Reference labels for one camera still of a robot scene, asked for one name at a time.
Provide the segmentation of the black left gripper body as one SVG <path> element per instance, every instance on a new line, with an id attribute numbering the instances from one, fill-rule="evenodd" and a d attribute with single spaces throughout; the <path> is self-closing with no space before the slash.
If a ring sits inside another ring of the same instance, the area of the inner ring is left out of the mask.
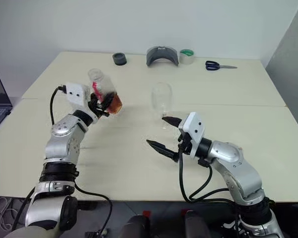
<path id="1" fill-rule="evenodd" d="M 88 107 L 90 108 L 90 110 L 97 116 L 97 118 L 99 119 L 100 117 L 109 117 L 109 113 L 107 111 L 103 111 L 100 108 L 100 101 L 98 100 L 98 102 L 88 102 Z"/>

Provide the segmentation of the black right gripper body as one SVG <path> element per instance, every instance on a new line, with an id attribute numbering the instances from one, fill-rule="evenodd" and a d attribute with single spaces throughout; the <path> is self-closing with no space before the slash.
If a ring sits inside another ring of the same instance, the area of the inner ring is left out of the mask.
<path id="1" fill-rule="evenodd" d="M 178 137 L 178 152 L 173 156 L 173 161 L 178 162 L 180 158 L 183 157 L 183 154 L 189 155 L 192 149 L 191 136 L 189 133 L 185 132 Z"/>

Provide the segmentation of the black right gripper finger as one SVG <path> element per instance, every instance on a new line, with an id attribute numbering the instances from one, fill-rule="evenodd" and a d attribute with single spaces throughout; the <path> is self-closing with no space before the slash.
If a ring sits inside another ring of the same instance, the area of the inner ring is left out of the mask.
<path id="1" fill-rule="evenodd" d="M 176 128 L 178 128 L 180 123 L 182 122 L 182 119 L 180 118 L 169 117 L 169 116 L 162 117 L 162 120 Z"/>
<path id="2" fill-rule="evenodd" d="M 146 142 L 159 154 L 162 154 L 170 159 L 176 159 L 176 153 L 172 150 L 167 149 L 165 145 L 148 139 L 146 140 Z"/>

